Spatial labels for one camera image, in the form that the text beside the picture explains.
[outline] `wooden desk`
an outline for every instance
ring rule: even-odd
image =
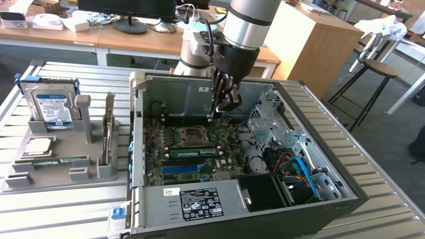
[[[321,98],[362,34],[335,16],[282,2],[265,39],[281,60],[273,79],[303,81]]]
[[[9,6],[7,2],[1,1],[0,11],[7,11]],[[27,11],[29,22],[30,16],[35,14]],[[106,66],[107,54],[178,60],[182,30],[175,27],[174,34],[161,34],[147,29],[145,34],[130,35],[118,32],[109,24],[103,28],[74,33],[66,28],[62,31],[3,28],[0,23],[0,44],[93,52],[97,55],[97,64]],[[270,49],[261,47],[251,76],[271,78],[278,63],[279,60]]]
[[[387,6],[382,6],[378,2],[371,2],[370,0],[354,0],[359,2],[360,4],[371,7],[374,10],[378,10],[379,12],[394,15],[395,17],[402,19],[402,23],[407,21],[407,19],[411,17],[411,15],[407,12],[403,11],[395,11],[390,9]]]

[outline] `metal table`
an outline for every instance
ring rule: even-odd
[[[99,119],[103,113],[106,92],[115,94],[114,115],[121,123],[119,172],[117,180],[111,182],[0,195],[0,238],[106,238],[107,209],[125,201],[126,193],[127,78],[131,71],[134,69],[57,62],[46,62],[42,67],[35,68],[38,76],[79,79],[81,93],[91,97],[91,119]],[[350,216],[332,221],[309,238],[425,239],[422,212],[319,100],[297,82],[282,82],[282,85],[370,197]],[[3,177],[27,128],[29,110],[17,88],[11,90],[0,110],[0,175]]]

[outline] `gray carpet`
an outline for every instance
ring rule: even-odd
[[[91,53],[30,47],[0,45],[0,56],[0,102],[2,102],[13,87],[13,75],[25,71],[31,59],[95,64],[95,55]],[[155,59],[151,58],[134,57],[134,59],[137,64],[133,67],[137,68],[153,69],[157,63]],[[355,55],[352,54],[336,80],[347,74],[348,66],[354,60]],[[175,63],[175,61],[169,61],[167,64],[159,62],[157,69],[167,70],[170,67],[175,67]],[[380,76],[367,71],[346,92],[346,96],[363,105],[380,80]],[[330,87],[323,100],[330,98],[340,86]],[[425,125],[425,108],[407,102],[392,116],[383,113],[404,91],[404,86],[390,80],[362,125],[352,130],[352,136],[423,211],[425,180],[422,175],[425,173],[425,163],[410,165],[412,159],[408,157],[406,146],[415,139],[418,130]],[[343,99],[336,102],[336,105],[352,114],[359,112],[359,109],[347,104]],[[338,110],[334,110],[334,114],[342,120],[351,122],[351,119]]]

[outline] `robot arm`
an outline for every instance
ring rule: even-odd
[[[231,0],[213,58],[211,117],[241,105],[239,82],[253,68],[281,0]]]

